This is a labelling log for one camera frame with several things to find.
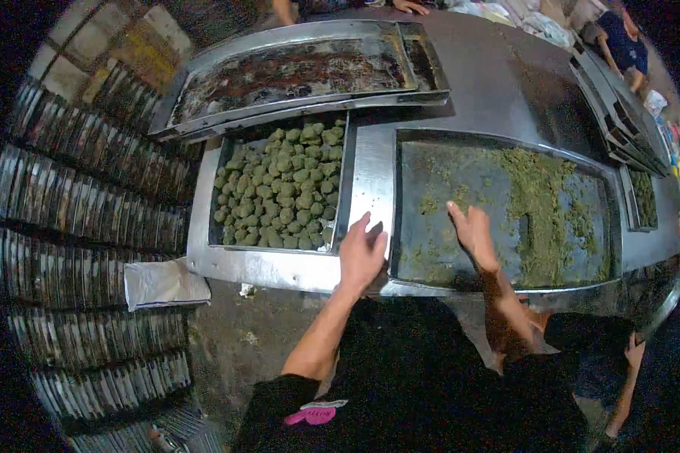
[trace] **black clothing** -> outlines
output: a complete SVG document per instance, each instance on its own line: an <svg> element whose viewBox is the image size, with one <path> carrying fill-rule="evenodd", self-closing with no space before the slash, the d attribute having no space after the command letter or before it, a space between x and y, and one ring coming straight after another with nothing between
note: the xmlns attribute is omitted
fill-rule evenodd
<svg viewBox="0 0 680 453"><path fill-rule="evenodd" d="M564 317L549 321L560 336ZM320 382L280 376L255 385L232 451L535 451L547 445L569 451L584 445L586 422L571 384L550 371L557 366L552 356L528 356L530 376L500 377L435 299L358 302L339 354L331 389L319 400L348 402L331 420L286 424L315 398Z"/></svg>

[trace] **human hand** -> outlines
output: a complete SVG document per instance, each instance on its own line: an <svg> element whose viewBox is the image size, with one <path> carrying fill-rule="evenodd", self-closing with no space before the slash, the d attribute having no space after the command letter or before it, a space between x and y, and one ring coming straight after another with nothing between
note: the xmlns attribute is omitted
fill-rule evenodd
<svg viewBox="0 0 680 453"><path fill-rule="evenodd" d="M624 352L624 355L629 362L629 366L638 371L643 363L644 344L645 341L635 345L635 334L633 333L629 336L629 348Z"/></svg>
<svg viewBox="0 0 680 453"><path fill-rule="evenodd" d="M340 244L340 287L357 296L372 283L385 262L388 233L381 232L373 243L372 233L365 232L370 222L371 213L365 213L358 222L350 225Z"/></svg>
<svg viewBox="0 0 680 453"><path fill-rule="evenodd" d="M499 262L491 241L489 216L483 209L475 206L469 206L468 215L465 215L454 202L447 202L446 208L453 219L458 240L471 254L476 265L486 272L498 271Z"/></svg>
<svg viewBox="0 0 680 453"><path fill-rule="evenodd" d="M403 12L417 12L421 16L427 16L430 12L423 6L409 2L409 0L393 0L393 6L395 9Z"/></svg>

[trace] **pink patch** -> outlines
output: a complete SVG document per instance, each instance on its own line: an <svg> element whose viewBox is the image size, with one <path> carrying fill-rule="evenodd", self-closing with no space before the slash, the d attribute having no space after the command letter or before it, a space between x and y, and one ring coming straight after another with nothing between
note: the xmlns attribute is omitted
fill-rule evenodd
<svg viewBox="0 0 680 453"><path fill-rule="evenodd" d="M285 417L286 425L294 425L303 420L308 421L310 425L324 425L335 417L334 407L313 407L310 409L303 409L292 415Z"/></svg>

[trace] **blue shirt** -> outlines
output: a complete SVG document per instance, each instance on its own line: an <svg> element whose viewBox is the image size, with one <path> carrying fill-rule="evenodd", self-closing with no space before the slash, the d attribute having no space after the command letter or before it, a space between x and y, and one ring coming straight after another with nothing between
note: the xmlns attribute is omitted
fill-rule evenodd
<svg viewBox="0 0 680 453"><path fill-rule="evenodd" d="M617 68L625 72L635 67L642 74L648 74L648 50L642 41L633 41L624 29L624 21L611 11L597 19L597 25L607 32L607 47Z"/></svg>

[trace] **human arm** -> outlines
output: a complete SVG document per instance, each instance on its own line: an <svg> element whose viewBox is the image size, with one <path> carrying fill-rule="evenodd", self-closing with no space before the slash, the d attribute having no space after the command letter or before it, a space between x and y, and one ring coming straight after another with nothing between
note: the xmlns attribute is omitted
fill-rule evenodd
<svg viewBox="0 0 680 453"><path fill-rule="evenodd" d="M410 2L409 0L393 0L393 6L395 6L395 9L403 12L417 12L421 16L426 16L428 13L430 13L426 8L423 6Z"/></svg>
<svg viewBox="0 0 680 453"><path fill-rule="evenodd" d="M350 310L385 262L388 233L380 233L370 244L372 235L365 232L370 221L371 213L365 213L348 230L340 244L340 284L290 353L282 375L321 381L330 372Z"/></svg>
<svg viewBox="0 0 680 453"><path fill-rule="evenodd" d="M282 25L294 25L295 21L292 18L290 0L272 0L272 8L275 10L275 14L279 17Z"/></svg>
<svg viewBox="0 0 680 453"><path fill-rule="evenodd" d="M510 329L523 348L534 350L532 327L496 258L489 217L475 206L468 207L468 215L463 214L454 202L448 202L447 209L456 227L458 240L476 263L481 277L486 302L487 338L491 349L504 352L505 344L501 342L508 338L507 329Z"/></svg>
<svg viewBox="0 0 680 453"><path fill-rule="evenodd" d="M644 74L642 74L638 69L635 69L635 78L633 79L632 86L630 86L629 89L632 90L632 93L637 93L637 90L643 86L643 83Z"/></svg>
<svg viewBox="0 0 680 453"><path fill-rule="evenodd" d="M607 65L609 65L610 69L617 74L617 77L624 78L624 75L622 75L622 71L617 68L617 63L614 61L612 58L612 53L610 52L610 48L607 47L607 38L609 35L607 34L606 31L602 30L600 31L600 35L597 37L597 44L600 47L600 50L602 51L602 55L605 57L605 61L607 62Z"/></svg>
<svg viewBox="0 0 680 453"><path fill-rule="evenodd" d="M627 379L624 382L622 393L617 400L605 433L609 437L617 438L619 430L622 429L627 416L629 415L629 406L632 402L632 394L635 392L635 384L637 383L637 375L640 374L640 365L643 362L644 342L635 345L635 334L633 333L629 339L629 349L625 352L627 360L629 361L629 368L627 369Z"/></svg>

